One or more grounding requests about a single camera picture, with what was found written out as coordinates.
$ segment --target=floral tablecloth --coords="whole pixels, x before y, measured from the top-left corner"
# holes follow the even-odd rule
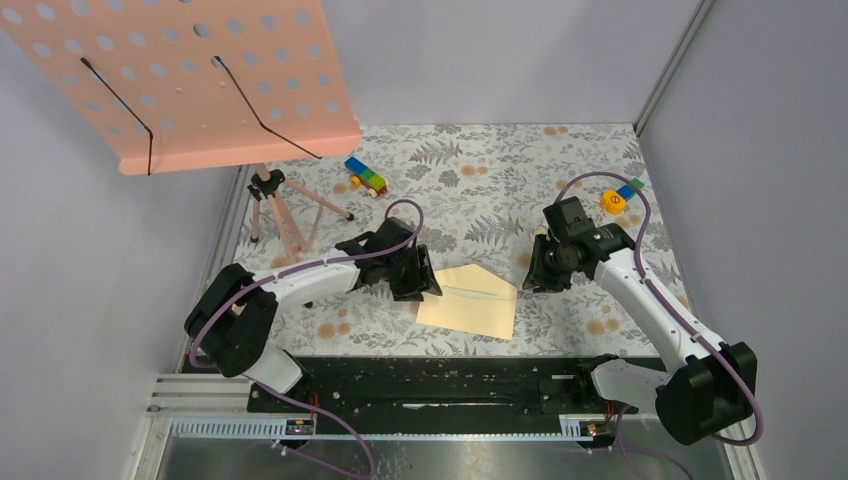
[[[679,269],[630,125],[420,125],[370,126],[353,152],[388,181],[377,199],[355,188],[345,157],[274,164],[310,189],[356,215],[346,222],[324,210],[313,249],[302,260],[321,256],[339,241],[382,221],[394,200],[410,198],[426,214],[421,242],[438,269],[476,263],[519,286],[533,249],[533,231],[569,178],[594,170],[639,177],[654,216],[644,258],[669,289],[688,305]],[[586,179],[573,193],[598,225],[617,222],[631,236],[644,216],[638,197],[616,217],[599,205],[601,193],[620,185]],[[283,186],[282,192],[304,235],[318,206]],[[261,237],[248,241],[246,213],[235,261],[249,270],[284,265],[284,250],[263,205]],[[417,218],[410,207],[397,216]],[[656,355],[642,331],[613,298],[582,274],[561,294],[519,292],[512,340],[456,332],[415,323],[416,304],[394,303],[387,286],[320,299],[314,308],[278,312],[271,338],[294,355],[362,356],[594,356]]]

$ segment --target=black wire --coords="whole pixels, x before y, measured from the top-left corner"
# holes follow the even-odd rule
[[[85,65],[86,67],[88,67],[89,70],[91,70],[91,73],[93,73],[97,77],[97,79],[100,80],[100,82],[103,83],[103,85],[108,88],[110,92],[112,92],[112,95],[114,95],[115,98],[117,98],[118,101],[121,102],[121,105],[123,105],[124,108],[129,110],[132,116],[135,117],[136,120],[138,120],[138,123],[140,123],[141,126],[144,127],[145,130],[147,130],[147,135],[150,137],[150,143],[148,143],[147,145],[147,176],[149,177],[150,168],[153,165],[153,131],[150,130],[150,127],[148,127],[147,124],[144,123],[144,121],[138,118],[138,115],[136,115],[133,109],[130,108],[129,105],[127,105],[127,102],[125,102],[124,99],[121,98],[121,96],[118,95],[118,93],[113,90],[112,87],[109,86],[109,84],[106,82],[106,79],[104,79],[100,76],[99,73],[97,73],[97,70],[94,69],[94,67],[91,65],[91,62],[89,62],[87,58],[80,57],[80,62],[82,62],[83,65]]]
[[[235,76],[233,76],[233,72],[231,72],[231,71],[230,71],[230,69],[229,69],[229,68],[227,68],[227,64],[226,64],[226,63],[224,63],[224,60],[222,60],[222,59],[221,59],[221,57],[219,57],[218,55],[215,55],[215,57],[213,57],[213,58],[215,58],[215,60],[216,60],[216,61],[218,61],[218,63],[220,63],[220,64],[221,64],[221,66],[224,68],[224,71],[226,71],[226,72],[227,72],[227,75],[229,75],[230,80],[232,80],[232,81],[233,81],[233,85],[235,85],[235,86],[236,86],[236,88],[238,89],[239,93],[241,94],[241,98],[243,98],[243,99],[244,99],[244,103],[246,103],[246,104],[247,104],[248,108],[250,108],[251,113],[253,113],[253,117],[254,117],[254,118],[256,118],[256,121],[257,121],[257,122],[259,122],[259,125],[261,125],[261,126],[262,126],[262,128],[263,128],[266,132],[268,132],[268,133],[270,133],[270,134],[272,134],[272,135],[276,136],[277,138],[280,138],[281,140],[284,140],[284,141],[286,141],[286,142],[290,143],[291,145],[293,145],[293,146],[295,146],[295,147],[299,148],[299,149],[300,149],[300,150],[302,150],[304,153],[306,153],[306,154],[308,154],[308,155],[312,156],[313,158],[317,158],[318,160],[320,160],[321,158],[323,158],[323,157],[321,157],[321,156],[319,156],[319,155],[316,155],[316,154],[314,154],[314,153],[310,152],[309,150],[307,150],[307,149],[305,149],[305,148],[301,147],[301,146],[300,146],[300,145],[298,145],[297,143],[295,143],[295,142],[293,142],[293,141],[289,140],[288,138],[286,138],[286,137],[284,137],[284,136],[280,135],[279,133],[277,133],[277,132],[275,132],[274,130],[272,130],[272,129],[268,126],[268,125],[265,125],[265,123],[264,123],[264,122],[262,122],[262,119],[261,119],[261,118],[259,118],[259,114],[258,114],[258,113],[256,113],[256,109],[255,109],[255,108],[253,108],[253,105],[250,103],[250,100],[248,100],[248,99],[247,99],[247,95],[245,95],[245,94],[244,94],[244,90],[242,90],[242,89],[241,89],[241,85],[239,85],[238,80],[236,80],[236,77],[235,77]]]

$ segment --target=beige envelope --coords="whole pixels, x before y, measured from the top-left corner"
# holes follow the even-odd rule
[[[424,294],[417,323],[512,339],[518,289],[479,265],[436,272],[443,296]]]

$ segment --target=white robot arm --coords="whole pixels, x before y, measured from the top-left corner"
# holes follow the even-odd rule
[[[192,310],[185,331],[195,342],[199,341],[200,348],[223,376],[245,375],[286,393],[300,380],[302,371],[294,358],[268,340],[278,310],[308,307],[313,300],[380,281],[389,284],[396,301],[421,301],[422,292],[442,294],[426,246],[413,242],[388,255],[378,253],[408,241],[412,234],[411,227],[389,218],[376,232],[337,244],[317,264],[301,262],[255,273],[239,264],[228,265]],[[241,312],[226,310],[198,339],[222,305],[263,279],[267,281],[261,288],[250,290],[236,302],[242,307]]]
[[[582,272],[609,292],[659,352],[666,371],[627,363],[613,355],[586,362],[584,385],[596,401],[620,401],[656,413],[678,442],[690,445],[753,413],[738,384],[700,342],[736,370],[753,391],[757,359],[744,343],[727,345],[680,304],[650,268],[640,275],[634,241],[617,224],[595,227],[580,201],[567,198],[544,209],[549,230],[536,236],[523,288],[561,292]],[[649,289],[650,282],[688,326],[687,332]]]

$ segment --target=gray wall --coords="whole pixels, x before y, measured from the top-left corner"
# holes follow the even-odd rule
[[[846,24],[720,1],[643,136],[695,309],[759,357],[770,479],[848,471]]]
[[[324,0],[365,124],[635,121],[697,0]]]
[[[0,478],[115,480],[231,172],[123,177],[2,32],[0,62]]]

